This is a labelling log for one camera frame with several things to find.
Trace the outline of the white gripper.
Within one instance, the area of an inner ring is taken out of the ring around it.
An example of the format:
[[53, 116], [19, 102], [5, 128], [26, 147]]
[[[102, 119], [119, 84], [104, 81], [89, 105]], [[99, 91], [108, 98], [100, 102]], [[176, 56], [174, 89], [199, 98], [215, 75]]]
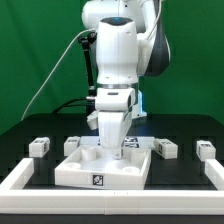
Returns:
[[120, 148], [132, 123], [130, 112], [102, 112], [98, 113], [98, 129], [101, 146], [107, 149], [115, 149], [115, 159], [122, 158]]

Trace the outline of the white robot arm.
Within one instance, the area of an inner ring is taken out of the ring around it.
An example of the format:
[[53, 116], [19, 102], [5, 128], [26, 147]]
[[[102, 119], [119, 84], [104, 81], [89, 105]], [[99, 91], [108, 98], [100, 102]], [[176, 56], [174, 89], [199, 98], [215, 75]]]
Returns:
[[82, 10], [84, 26], [96, 34], [100, 143], [116, 159], [122, 157], [124, 139], [139, 116], [139, 77], [161, 74], [170, 61], [161, 21], [163, 1], [89, 0]]

